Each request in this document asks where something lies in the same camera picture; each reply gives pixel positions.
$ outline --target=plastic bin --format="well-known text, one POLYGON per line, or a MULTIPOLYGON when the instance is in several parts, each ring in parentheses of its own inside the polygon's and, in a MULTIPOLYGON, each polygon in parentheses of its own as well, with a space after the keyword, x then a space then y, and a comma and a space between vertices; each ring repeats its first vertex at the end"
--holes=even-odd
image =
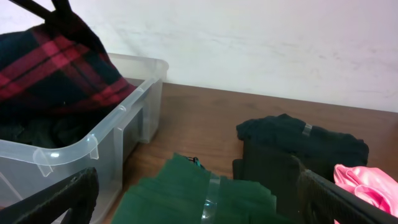
POLYGON ((159 123, 165 61, 110 54, 138 86, 77 143, 45 149, 0 140, 0 207, 7 207, 82 170, 95 167, 99 195, 91 223, 101 223, 122 189, 123 162, 137 142, 149 142, 159 123))

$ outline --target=plaid shirt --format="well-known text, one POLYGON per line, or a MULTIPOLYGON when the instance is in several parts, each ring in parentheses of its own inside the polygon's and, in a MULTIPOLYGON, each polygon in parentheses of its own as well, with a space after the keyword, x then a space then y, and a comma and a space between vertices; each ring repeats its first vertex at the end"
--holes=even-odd
POLYGON ((76 14, 66 24, 0 35, 2 120, 110 111, 134 91, 76 14))

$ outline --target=brown wooden surface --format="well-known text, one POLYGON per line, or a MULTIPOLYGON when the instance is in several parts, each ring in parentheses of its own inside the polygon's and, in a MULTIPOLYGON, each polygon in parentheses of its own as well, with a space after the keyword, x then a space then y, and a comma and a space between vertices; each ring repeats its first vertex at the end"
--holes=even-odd
MULTIPOLYGON (((164 84, 159 130, 127 159, 123 193, 140 178, 156 175, 173 152, 197 156, 208 170, 232 178, 232 161, 242 157, 243 147, 236 125, 282 113, 363 139, 370 148, 368 166, 398 180, 397 113, 164 84)), ((121 196, 105 223, 111 222, 121 196)))

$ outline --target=wall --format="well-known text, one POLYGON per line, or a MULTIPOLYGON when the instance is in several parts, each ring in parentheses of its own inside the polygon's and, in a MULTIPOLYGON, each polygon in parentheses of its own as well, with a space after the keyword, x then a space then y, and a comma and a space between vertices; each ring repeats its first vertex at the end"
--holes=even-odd
MULTIPOLYGON (((396 0, 70 2, 108 52, 168 61, 168 82, 398 112, 396 0)), ((42 22, 0 5, 0 32, 42 22)))

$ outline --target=pink satin fabric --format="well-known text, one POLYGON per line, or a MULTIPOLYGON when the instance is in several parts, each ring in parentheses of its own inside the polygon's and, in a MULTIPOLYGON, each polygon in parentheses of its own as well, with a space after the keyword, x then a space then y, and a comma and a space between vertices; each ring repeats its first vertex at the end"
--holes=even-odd
POLYGON ((398 217, 398 183, 379 168, 335 166, 336 185, 398 217))

